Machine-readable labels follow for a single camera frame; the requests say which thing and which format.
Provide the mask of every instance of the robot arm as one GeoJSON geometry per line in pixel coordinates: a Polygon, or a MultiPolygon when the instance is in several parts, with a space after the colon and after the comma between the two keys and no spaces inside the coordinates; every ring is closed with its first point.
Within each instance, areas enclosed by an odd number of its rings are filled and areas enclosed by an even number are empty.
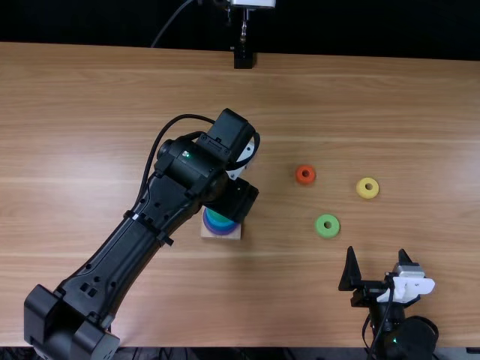
{"type": "Polygon", "coordinates": [[[419,301],[420,295],[431,293],[434,287],[434,281],[425,277],[422,267],[404,249],[398,251],[398,263],[392,272],[385,273],[383,281],[362,280],[353,247],[348,248],[338,289],[353,291],[352,307],[369,310],[362,332],[365,341],[370,322],[374,338],[371,347],[367,346],[367,360],[432,359],[438,328],[421,316],[405,318],[404,308],[419,301]]]}
{"type": "Polygon", "coordinates": [[[232,23],[233,13],[241,12],[240,37],[238,41],[234,40],[234,45],[231,46],[233,67],[235,69],[253,68],[256,56],[251,48],[250,41],[247,41],[250,15],[256,10],[275,9],[276,0],[214,0],[214,3],[226,9],[229,25],[232,23]]]}
{"type": "Polygon", "coordinates": [[[237,161],[252,137],[255,152],[258,133],[225,109],[208,133],[167,140],[132,209],[97,252],[54,292],[41,285],[30,292],[25,340],[45,360],[110,360],[120,340],[107,329],[140,272],[173,243],[175,230],[203,205],[235,222],[249,212],[258,190],[227,170],[253,157],[237,161]]]}

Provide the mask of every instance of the wood grain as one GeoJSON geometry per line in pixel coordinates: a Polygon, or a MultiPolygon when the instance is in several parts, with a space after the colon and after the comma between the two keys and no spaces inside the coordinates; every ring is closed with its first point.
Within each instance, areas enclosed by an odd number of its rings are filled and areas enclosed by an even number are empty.
{"type": "MultiPolygon", "coordinates": [[[[125,346],[360,347],[366,311],[338,292],[353,245],[380,279],[405,248],[436,281],[409,314],[439,345],[480,346],[480,64],[396,58],[0,44],[0,345],[24,345],[23,301],[104,241],[135,199],[149,148],[180,113],[229,107],[262,135],[260,195],[241,241],[174,235],[113,323],[125,346]],[[294,181],[316,167],[313,187],[294,181]],[[366,201],[356,182],[374,177],[366,201]],[[325,240],[315,219],[335,214],[325,240]]],[[[177,137],[205,129],[185,121],[177,137]]]]}

